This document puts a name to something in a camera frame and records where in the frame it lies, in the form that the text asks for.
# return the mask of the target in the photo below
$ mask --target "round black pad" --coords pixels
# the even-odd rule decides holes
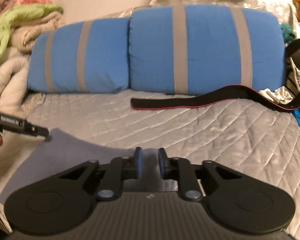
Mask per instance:
[[[13,228],[31,235],[52,235],[69,230],[84,221],[91,208],[90,196],[83,190],[61,187],[33,193],[23,188],[9,196],[5,214]]]
[[[249,212],[262,212],[269,209],[273,202],[272,199],[263,193],[245,192],[236,199],[237,205]]]
[[[287,228],[294,213],[293,199],[283,190],[268,187],[250,191],[217,190],[209,198],[209,210],[224,226],[248,234],[266,234]]]
[[[27,206],[36,213],[51,213],[62,207],[64,198],[55,192],[43,192],[28,199]]]

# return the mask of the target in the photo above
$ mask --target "white fabric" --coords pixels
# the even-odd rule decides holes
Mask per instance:
[[[0,66],[0,112],[25,117],[21,104],[27,92],[29,57],[13,49],[8,54],[10,58]]]
[[[286,87],[280,87],[274,92],[271,92],[269,88],[266,88],[264,90],[260,90],[259,93],[276,104],[286,105],[293,99]]]

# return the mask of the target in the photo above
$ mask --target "blue pillow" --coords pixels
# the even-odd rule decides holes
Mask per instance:
[[[34,45],[28,88],[38,92],[117,93],[129,85],[129,19],[71,24]]]
[[[182,9],[185,20],[173,23]],[[130,85],[190,95],[234,84],[275,90],[284,85],[284,50],[277,18],[268,12],[216,5],[141,9],[130,20]]]

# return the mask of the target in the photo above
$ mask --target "dark blue pillow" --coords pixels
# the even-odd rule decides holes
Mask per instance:
[[[41,35],[30,59],[28,88],[46,93],[127,89],[129,20],[75,23]]]

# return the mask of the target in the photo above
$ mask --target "logo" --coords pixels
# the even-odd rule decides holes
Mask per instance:
[[[8,117],[5,117],[5,116],[0,116],[0,120],[3,121],[3,122],[8,122],[8,123],[11,123],[11,124],[19,125],[19,121],[18,120],[11,119],[11,118],[8,118]]]
[[[148,196],[146,196],[146,198],[148,198],[148,199],[153,199],[154,197],[155,197],[155,195],[153,195],[152,193],[149,194]]]

